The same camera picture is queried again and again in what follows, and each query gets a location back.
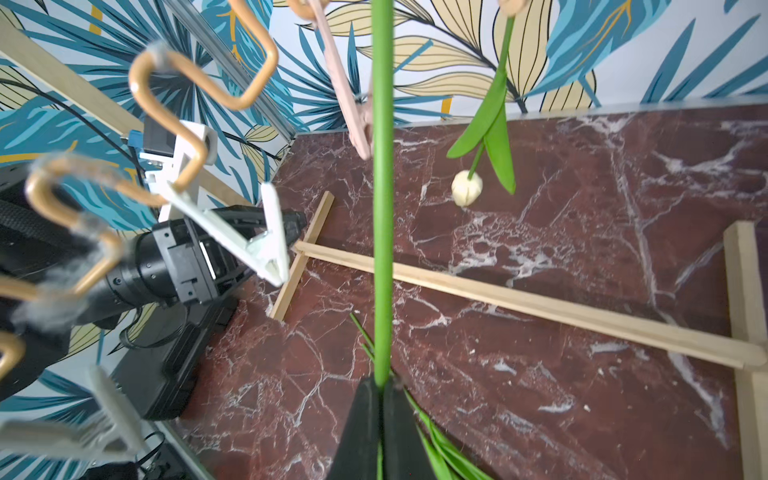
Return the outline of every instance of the pink hanger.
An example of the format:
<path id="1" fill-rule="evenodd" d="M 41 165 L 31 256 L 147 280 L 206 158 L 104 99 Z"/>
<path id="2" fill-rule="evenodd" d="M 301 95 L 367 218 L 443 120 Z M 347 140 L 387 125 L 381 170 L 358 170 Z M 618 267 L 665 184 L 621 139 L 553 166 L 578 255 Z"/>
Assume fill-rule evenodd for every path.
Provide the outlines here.
<path id="1" fill-rule="evenodd" d="M 372 151 L 372 123 L 373 123 L 373 103 L 372 103 L 372 89 L 369 86 L 368 98 L 362 105 L 358 105 L 355 102 L 355 97 L 352 95 L 352 89 L 349 88 L 349 82 L 346 79 L 346 72 L 339 56 L 339 51 L 336 50 L 336 43 L 333 41 L 333 34 L 331 28 L 328 25 L 328 19 L 323 11 L 324 7 L 320 3 L 320 0 L 306 0 L 310 4 L 314 18 L 310 18 L 315 24 L 315 28 L 318 28 L 320 35 L 323 38 L 325 44 L 325 56 L 326 65 L 328 67 L 328 75 L 331 78 L 331 85 L 336 92 L 336 100 L 339 102 L 341 113 L 346 121 L 346 126 L 349 129 L 349 139 L 352 141 L 352 145 L 357 149 L 358 155 L 363 160 L 371 158 Z M 291 5 L 292 10 L 295 13 L 299 13 Z"/>

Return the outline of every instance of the wallpaper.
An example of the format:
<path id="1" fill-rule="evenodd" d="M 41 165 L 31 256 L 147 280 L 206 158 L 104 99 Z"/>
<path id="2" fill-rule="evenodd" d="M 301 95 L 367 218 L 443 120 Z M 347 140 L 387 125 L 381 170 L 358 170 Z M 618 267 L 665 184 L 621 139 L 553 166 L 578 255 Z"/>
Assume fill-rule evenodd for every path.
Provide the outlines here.
<path id="1" fill-rule="evenodd" d="M 270 95 L 286 117 L 298 129 L 343 127 L 312 24 L 285 0 L 250 4 L 280 48 Z M 243 64 L 258 69 L 258 46 L 226 0 L 195 5 Z M 767 14 L 763 0 L 531 0 L 512 31 L 507 112 L 766 93 Z M 370 83 L 370 2 L 331 2 L 326 15 L 362 98 Z M 395 24 L 397 121 L 471 117 L 498 67 L 498 3 L 398 0 Z"/>
<path id="2" fill-rule="evenodd" d="M 323 41 L 313 26 L 284 0 L 248 2 L 280 50 L 280 66 L 264 94 L 297 131 L 344 127 Z M 194 0 L 194 5 L 243 67 L 258 71 L 263 50 L 226 0 Z M 363 100 L 371 81 L 370 2 L 331 2 L 326 13 L 349 84 Z M 392 65 L 396 121 L 470 118 L 497 68 L 508 74 L 508 114 L 768 93 L 764 0 L 531 0 L 515 19 L 508 61 L 499 66 L 503 26 L 495 0 L 398 0 Z M 0 0 L 0 28 L 10 27 L 23 30 L 140 118 L 127 72 L 135 55 L 153 41 L 182 51 L 238 93 L 161 0 Z M 217 132 L 218 159 L 210 171 L 258 201 L 258 184 L 276 173 L 289 139 L 255 109 L 227 111 L 179 75 L 156 74 L 152 88 L 179 117 Z M 98 158 L 135 181 L 130 152 L 115 133 L 0 58 L 0 163 L 29 162 L 53 150 Z M 145 207 L 115 192 L 74 179 L 65 187 L 126 237 L 154 222 Z M 208 196 L 201 203 L 217 205 Z M 153 309 L 144 310 L 143 321 Z M 111 332 L 74 329 L 68 357 L 0 403 L 0 419 L 84 421 L 96 405 L 82 367 L 100 362 L 113 369 L 124 353 L 118 333 L 134 315 L 124 315 Z M 85 468 L 82 462 L 0 452 L 2 480 L 69 480 Z"/>

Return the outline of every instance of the wooden frame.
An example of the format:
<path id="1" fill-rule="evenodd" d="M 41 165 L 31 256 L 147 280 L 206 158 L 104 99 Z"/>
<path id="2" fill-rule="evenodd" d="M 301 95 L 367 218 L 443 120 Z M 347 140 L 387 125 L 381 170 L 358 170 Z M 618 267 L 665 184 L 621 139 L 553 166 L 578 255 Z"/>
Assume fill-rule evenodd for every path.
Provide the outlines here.
<path id="1" fill-rule="evenodd" d="M 317 241 L 317 237 L 320 235 L 320 231 L 323 229 L 323 225 L 328 217 L 328 212 L 331 210 L 333 204 L 333 195 L 330 192 L 325 192 L 323 198 L 320 199 L 320 205 L 317 207 L 310 226 L 307 227 L 304 234 L 304 241 L 301 243 L 313 244 Z M 297 251 L 296 256 L 293 258 L 293 263 L 290 266 L 290 272 L 288 273 L 288 281 L 283 284 L 280 289 L 280 293 L 277 295 L 277 300 L 272 306 L 269 312 L 269 317 L 275 320 L 283 321 L 283 318 L 288 311 L 288 305 L 293 298 L 293 293 L 296 292 L 296 288 L 299 286 L 299 280 L 304 273 L 304 267 L 309 256 L 304 252 Z"/>
<path id="2" fill-rule="evenodd" d="M 323 247 L 315 242 L 333 198 L 323 195 L 304 241 L 296 242 L 296 259 L 270 316 L 283 320 L 307 258 L 373 273 L 373 258 Z M 736 373 L 742 463 L 746 480 L 768 480 L 768 330 L 757 264 L 754 225 L 736 222 L 724 234 L 728 300 L 733 338 L 636 316 L 600 310 L 447 273 L 395 263 L 395 280 L 462 296 L 543 319 L 615 336 L 729 366 Z"/>

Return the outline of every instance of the green tulip stem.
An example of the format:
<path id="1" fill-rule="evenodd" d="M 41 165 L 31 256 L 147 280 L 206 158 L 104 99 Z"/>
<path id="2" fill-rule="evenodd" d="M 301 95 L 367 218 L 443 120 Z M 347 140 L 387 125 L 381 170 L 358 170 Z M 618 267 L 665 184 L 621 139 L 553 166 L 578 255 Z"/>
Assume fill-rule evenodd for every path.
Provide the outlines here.
<path id="1" fill-rule="evenodd" d="M 393 0 L 372 0 L 373 38 L 373 282 L 376 362 L 373 375 L 383 391 L 389 379 L 392 354 L 392 262 L 394 252 L 394 137 L 393 84 L 395 72 Z"/>
<path id="2" fill-rule="evenodd" d="M 480 163 L 480 157 L 484 149 L 485 144 L 480 143 L 480 147 L 478 147 L 478 153 L 475 154 L 475 161 L 472 162 L 472 166 L 469 168 L 469 175 L 467 175 L 467 180 L 471 180 L 472 175 L 475 174 L 475 170 L 477 170 L 478 164 Z"/>

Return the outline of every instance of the red marble surface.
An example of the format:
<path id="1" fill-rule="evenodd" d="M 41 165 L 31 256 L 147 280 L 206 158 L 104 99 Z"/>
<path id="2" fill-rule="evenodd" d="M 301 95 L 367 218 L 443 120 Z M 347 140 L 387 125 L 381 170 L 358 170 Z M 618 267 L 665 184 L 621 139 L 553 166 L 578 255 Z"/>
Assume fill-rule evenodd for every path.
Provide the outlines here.
<path id="1" fill-rule="evenodd" d="M 727 335 L 722 233 L 768 211 L 768 107 L 515 121 L 518 191 L 450 183 L 463 126 L 396 134 L 398 261 Z M 284 208 L 336 202 L 319 243 L 372 253 L 372 171 L 345 134 L 296 140 Z M 372 276 L 311 260 L 284 324 L 253 282 L 177 427 L 219 479 L 321 479 L 371 372 Z M 724 367 L 405 284 L 393 367 L 493 478 L 741 478 Z"/>

